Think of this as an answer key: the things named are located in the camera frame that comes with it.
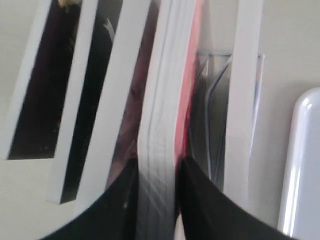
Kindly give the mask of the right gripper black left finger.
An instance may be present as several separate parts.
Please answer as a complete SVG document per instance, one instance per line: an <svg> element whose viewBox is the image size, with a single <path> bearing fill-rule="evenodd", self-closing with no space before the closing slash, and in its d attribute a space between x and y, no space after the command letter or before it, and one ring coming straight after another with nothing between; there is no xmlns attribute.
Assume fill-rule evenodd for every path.
<svg viewBox="0 0 320 240"><path fill-rule="evenodd" d="M110 187L89 208L43 239L134 240L138 193L138 159L131 158Z"/></svg>

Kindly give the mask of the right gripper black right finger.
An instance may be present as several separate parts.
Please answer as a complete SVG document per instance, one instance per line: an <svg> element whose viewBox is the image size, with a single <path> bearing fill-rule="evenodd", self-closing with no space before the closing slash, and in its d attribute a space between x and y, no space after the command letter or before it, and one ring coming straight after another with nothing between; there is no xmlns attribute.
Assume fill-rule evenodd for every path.
<svg viewBox="0 0 320 240"><path fill-rule="evenodd" d="M188 240L288 240L224 195L191 157L180 160L177 198Z"/></svg>

